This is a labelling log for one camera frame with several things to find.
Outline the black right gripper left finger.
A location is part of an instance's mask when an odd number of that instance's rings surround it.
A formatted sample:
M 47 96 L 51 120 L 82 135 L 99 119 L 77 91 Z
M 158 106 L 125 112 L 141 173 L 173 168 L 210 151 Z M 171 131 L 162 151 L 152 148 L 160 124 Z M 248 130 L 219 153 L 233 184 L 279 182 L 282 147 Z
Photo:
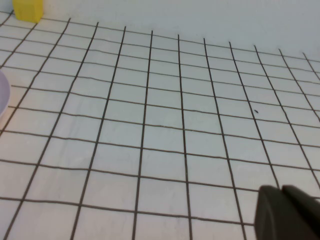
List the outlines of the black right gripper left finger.
M 258 240 L 318 240 L 320 225 L 309 225 L 282 189 L 259 188 L 254 218 Z

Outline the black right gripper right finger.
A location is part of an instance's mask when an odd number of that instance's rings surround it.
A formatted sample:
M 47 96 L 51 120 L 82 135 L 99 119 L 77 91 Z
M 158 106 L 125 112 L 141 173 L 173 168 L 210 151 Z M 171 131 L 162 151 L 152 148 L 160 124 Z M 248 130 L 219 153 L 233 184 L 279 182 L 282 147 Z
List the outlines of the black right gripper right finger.
M 310 226 L 320 225 L 320 203 L 293 185 L 284 185 L 282 192 Z

